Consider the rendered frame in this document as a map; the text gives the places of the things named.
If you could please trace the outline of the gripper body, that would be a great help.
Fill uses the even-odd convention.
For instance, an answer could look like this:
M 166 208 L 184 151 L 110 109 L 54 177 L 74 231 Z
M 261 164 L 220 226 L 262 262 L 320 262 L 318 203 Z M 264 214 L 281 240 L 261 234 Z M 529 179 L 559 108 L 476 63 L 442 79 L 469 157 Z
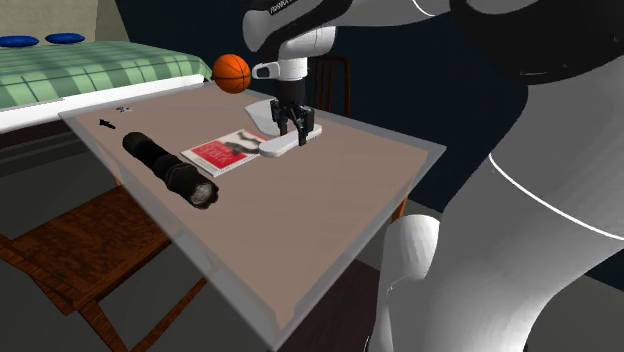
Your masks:
M 275 98 L 279 108 L 302 107 L 306 102 L 306 82 L 304 79 L 294 81 L 276 81 Z

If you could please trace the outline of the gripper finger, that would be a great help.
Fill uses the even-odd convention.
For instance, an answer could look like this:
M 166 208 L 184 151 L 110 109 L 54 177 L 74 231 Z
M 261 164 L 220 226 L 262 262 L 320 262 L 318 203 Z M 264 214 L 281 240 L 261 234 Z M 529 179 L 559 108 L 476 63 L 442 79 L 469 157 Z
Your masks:
M 308 134 L 314 128 L 314 109 L 306 105 L 294 104 L 291 107 L 291 120 L 293 121 L 293 124 L 297 129 L 298 145 L 305 145 L 307 142 Z
M 288 133 L 287 123 L 289 121 L 290 109 L 287 104 L 281 103 L 278 99 L 270 102 L 272 120 L 277 124 L 279 135 Z

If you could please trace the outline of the white flat scoop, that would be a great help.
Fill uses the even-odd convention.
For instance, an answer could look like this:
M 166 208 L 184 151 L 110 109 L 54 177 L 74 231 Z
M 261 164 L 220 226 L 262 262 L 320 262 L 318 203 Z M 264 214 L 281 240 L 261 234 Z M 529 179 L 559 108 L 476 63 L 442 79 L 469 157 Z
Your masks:
M 248 105 L 245 110 L 256 125 L 265 135 L 273 136 L 273 139 L 260 145 L 260 154 L 265 157 L 280 157 L 298 145 L 298 133 L 291 120 L 291 107 L 289 121 L 287 123 L 288 133 L 280 136 L 277 124 L 272 120 L 270 102 L 273 99 L 259 101 Z M 316 138 L 322 133 L 322 126 L 314 122 L 313 130 L 308 134 L 307 142 Z

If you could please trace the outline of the dark wooden chair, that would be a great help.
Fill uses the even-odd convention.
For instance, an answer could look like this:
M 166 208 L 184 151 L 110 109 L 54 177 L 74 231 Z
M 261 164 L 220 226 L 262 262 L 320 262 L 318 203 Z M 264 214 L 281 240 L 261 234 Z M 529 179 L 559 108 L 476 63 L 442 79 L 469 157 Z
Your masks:
M 350 61 L 346 56 L 325 54 L 313 57 L 308 64 L 307 103 L 327 112 L 342 108 L 351 116 Z

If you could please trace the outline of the orange basketball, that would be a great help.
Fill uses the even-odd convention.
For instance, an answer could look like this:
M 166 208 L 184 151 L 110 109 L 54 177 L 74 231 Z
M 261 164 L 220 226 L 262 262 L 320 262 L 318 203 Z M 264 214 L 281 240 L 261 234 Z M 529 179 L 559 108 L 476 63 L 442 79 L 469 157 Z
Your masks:
M 251 70 L 241 57 L 224 54 L 215 61 L 211 80 L 224 92 L 238 94 L 249 87 Z

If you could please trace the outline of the red and white book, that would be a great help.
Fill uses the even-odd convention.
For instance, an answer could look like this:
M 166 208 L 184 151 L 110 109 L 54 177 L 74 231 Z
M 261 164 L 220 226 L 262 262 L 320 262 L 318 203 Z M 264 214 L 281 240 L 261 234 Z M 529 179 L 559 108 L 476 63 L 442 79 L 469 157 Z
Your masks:
M 260 154 L 259 146 L 264 142 L 264 137 L 240 129 L 182 151 L 181 155 L 217 177 L 257 158 Z

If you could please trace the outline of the table with brown top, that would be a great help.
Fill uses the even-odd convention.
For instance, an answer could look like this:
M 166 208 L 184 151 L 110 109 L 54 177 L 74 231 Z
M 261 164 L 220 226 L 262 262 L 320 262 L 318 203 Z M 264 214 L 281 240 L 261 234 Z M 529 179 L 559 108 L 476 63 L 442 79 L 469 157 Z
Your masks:
M 67 111 L 64 121 L 271 349 L 279 348 L 443 154 L 442 145 L 324 111 L 322 133 L 216 178 L 205 210 L 122 146 L 130 132 L 180 155 L 239 129 L 262 95 L 216 85 Z M 120 113 L 117 107 L 132 107 Z M 99 125 L 104 119 L 116 126 Z

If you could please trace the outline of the black flashlight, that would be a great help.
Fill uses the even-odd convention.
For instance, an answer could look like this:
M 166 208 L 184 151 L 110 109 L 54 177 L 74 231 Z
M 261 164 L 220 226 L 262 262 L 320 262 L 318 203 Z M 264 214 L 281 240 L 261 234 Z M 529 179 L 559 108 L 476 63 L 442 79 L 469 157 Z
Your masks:
M 123 148 L 163 181 L 191 206 L 207 209 L 219 198 L 219 187 L 198 168 L 169 153 L 140 132 L 130 132 L 122 139 Z

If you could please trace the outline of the bed with green checked blanket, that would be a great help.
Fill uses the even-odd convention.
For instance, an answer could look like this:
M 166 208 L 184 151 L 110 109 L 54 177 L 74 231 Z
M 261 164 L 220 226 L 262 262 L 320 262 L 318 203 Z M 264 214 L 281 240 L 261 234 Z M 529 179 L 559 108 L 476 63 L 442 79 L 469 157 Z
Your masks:
M 0 49 L 0 134 L 211 75 L 198 56 L 124 41 Z

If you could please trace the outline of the blue pillow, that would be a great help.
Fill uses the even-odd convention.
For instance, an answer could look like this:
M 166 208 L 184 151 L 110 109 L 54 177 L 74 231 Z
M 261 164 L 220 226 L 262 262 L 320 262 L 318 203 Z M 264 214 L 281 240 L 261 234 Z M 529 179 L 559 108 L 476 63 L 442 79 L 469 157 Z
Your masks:
M 29 35 L 8 35 L 0 36 L 0 47 L 3 48 L 23 48 L 35 46 L 39 40 Z
M 83 42 L 85 37 L 78 33 L 62 32 L 49 34 L 45 40 L 52 44 L 75 44 Z

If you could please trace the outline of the brown wooden chair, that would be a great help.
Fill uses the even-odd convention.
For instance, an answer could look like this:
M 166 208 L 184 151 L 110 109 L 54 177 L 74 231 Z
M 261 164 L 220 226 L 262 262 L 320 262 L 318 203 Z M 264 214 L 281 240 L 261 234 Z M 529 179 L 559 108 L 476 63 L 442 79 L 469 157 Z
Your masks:
M 200 279 L 133 348 L 99 302 L 172 241 L 121 186 L 14 238 L 0 260 L 28 275 L 65 316 L 78 312 L 112 352 L 147 352 L 207 284 Z

